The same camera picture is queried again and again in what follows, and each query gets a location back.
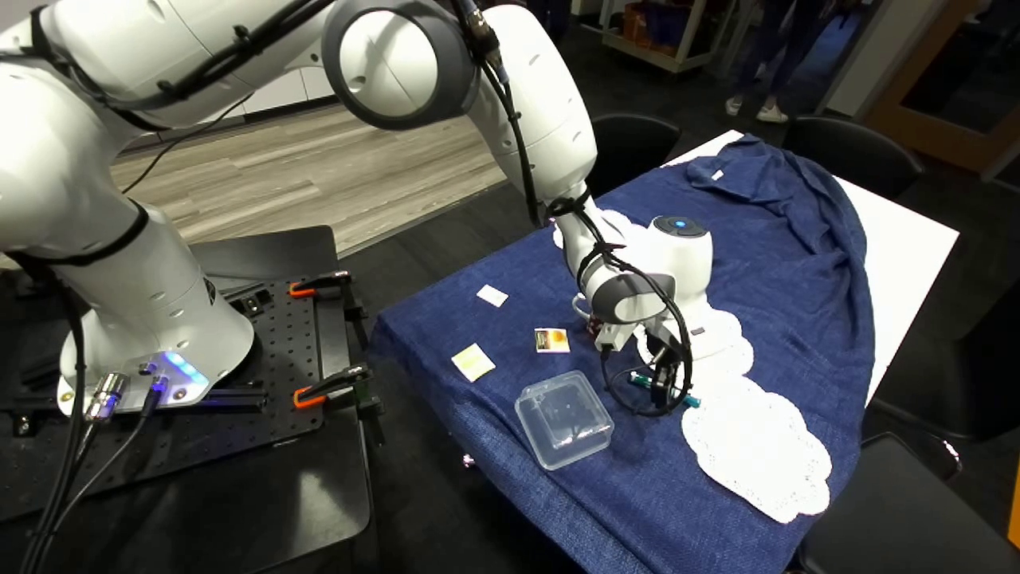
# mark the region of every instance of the blue cloth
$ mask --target blue cloth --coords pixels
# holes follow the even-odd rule
[[[814,162],[758,140],[721,157],[646,173],[599,204],[646,224],[700,217],[714,233],[710,303],[741,317],[757,345],[752,379],[789,396],[833,458],[833,494],[858,463],[858,430],[875,365],[865,230],[846,192]],[[509,301],[496,311],[476,293]],[[586,570],[783,570],[814,517],[781,528],[710,483],[678,430],[678,414],[636,417],[599,387],[599,362],[570,311],[577,293],[549,230],[390,306],[374,350],[400,357],[416,388],[484,476]],[[570,353],[536,353],[539,325],[570,332]],[[477,345],[496,375],[477,382],[452,353]],[[615,438],[609,449],[543,471],[515,414],[524,387],[583,369]]]

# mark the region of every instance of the clear plastic box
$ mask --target clear plastic box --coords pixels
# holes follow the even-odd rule
[[[534,382],[515,402],[543,468],[566,468],[612,442],[612,417],[582,369]]]

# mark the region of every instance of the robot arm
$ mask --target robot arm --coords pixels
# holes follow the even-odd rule
[[[163,409],[182,409],[247,362],[251,325],[207,287],[156,211],[114,196],[108,162],[144,129],[194,126],[303,63],[317,41],[333,87],[369,126],[470,115],[506,179],[553,208],[602,324],[661,324],[686,296],[684,268],[704,273],[702,292],[689,284],[704,293],[704,240],[636,228],[586,199],[590,115],[557,49],[521,7],[477,14],[462,0],[452,19],[413,0],[108,5],[60,0],[0,34],[0,56],[15,56],[0,58],[0,123],[20,129],[0,134],[0,248],[52,265],[94,306],[90,387],[177,350],[194,378],[165,388]],[[60,375],[66,412],[75,345]],[[140,402],[127,388],[119,412]]]

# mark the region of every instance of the small sticker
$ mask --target small sticker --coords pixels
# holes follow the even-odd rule
[[[496,365],[488,362],[488,353],[477,345],[452,353],[452,365],[470,382],[477,382],[484,375],[496,369]]]
[[[536,329],[536,353],[570,353],[568,329]]]
[[[484,287],[477,292],[477,301],[484,301],[484,303],[491,303],[491,306],[503,306],[503,303],[506,303],[506,293],[498,292],[498,287],[491,287],[491,284],[484,284]]]

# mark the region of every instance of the person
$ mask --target person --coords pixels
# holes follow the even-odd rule
[[[752,87],[764,82],[764,104],[758,108],[758,123],[783,126],[789,112],[781,108],[781,93],[790,82],[802,62],[815,44],[821,33],[825,28],[825,17],[833,14],[833,0],[764,0],[763,26],[757,33],[752,50],[736,66],[735,93],[727,99],[727,115],[741,115]]]

